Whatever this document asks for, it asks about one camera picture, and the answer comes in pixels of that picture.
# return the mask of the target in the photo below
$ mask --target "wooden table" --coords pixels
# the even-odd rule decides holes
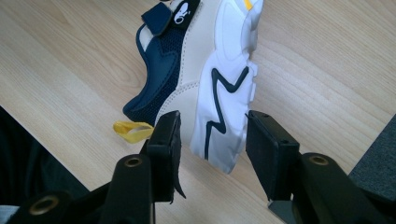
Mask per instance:
[[[1,106],[88,189],[142,146],[112,124],[146,81],[134,38],[155,4],[0,1]],[[259,30],[252,109],[349,173],[396,112],[395,1],[268,0]],[[158,223],[280,223],[245,152],[225,175],[183,148],[180,179]]]

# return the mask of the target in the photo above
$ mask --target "navy blue shoe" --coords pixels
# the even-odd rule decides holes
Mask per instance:
[[[176,0],[142,18],[136,44],[148,76],[124,108],[133,121],[155,125],[181,114],[181,140],[191,151],[230,173],[246,142],[253,101],[256,48],[263,0]]]

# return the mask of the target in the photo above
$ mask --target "yellow tag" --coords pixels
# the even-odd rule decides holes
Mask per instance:
[[[119,136],[132,144],[150,137],[154,131],[154,128],[145,122],[120,120],[113,124],[113,129]]]
[[[251,5],[249,0],[244,0],[245,2],[245,7],[247,8],[247,11],[250,11],[253,8],[253,5]]]

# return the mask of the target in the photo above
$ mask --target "shoe logo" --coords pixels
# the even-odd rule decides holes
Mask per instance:
[[[205,160],[208,160],[209,157],[209,140],[210,135],[212,134],[212,128],[217,129],[220,133],[225,134],[227,133],[227,127],[225,126],[224,117],[222,116],[220,104],[219,104],[219,97],[218,97],[218,81],[225,87],[226,91],[229,93],[236,92],[239,87],[242,85],[245,77],[248,75],[248,67],[245,67],[242,71],[241,75],[239,76],[236,83],[233,85],[225,79],[224,76],[218,71],[218,69],[212,69],[212,88],[213,88],[213,98],[215,101],[216,111],[218,112],[219,122],[215,122],[210,120],[206,124],[206,137],[205,137]]]
[[[191,12],[189,10],[189,4],[184,3],[180,10],[177,12],[176,16],[174,17],[174,21],[176,24],[181,24],[184,21],[184,17],[189,15]]]

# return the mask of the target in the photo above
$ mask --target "black bracket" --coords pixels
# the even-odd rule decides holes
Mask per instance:
[[[160,117],[140,154],[116,165],[111,182],[80,199],[50,191],[26,201],[8,223],[155,223],[155,203],[172,202],[178,180],[180,113]]]
[[[332,158],[318,153],[301,155],[298,142],[267,114],[249,111],[247,155],[269,201],[285,206],[276,210],[270,206],[284,220],[394,223],[396,211],[390,217],[378,210]]]

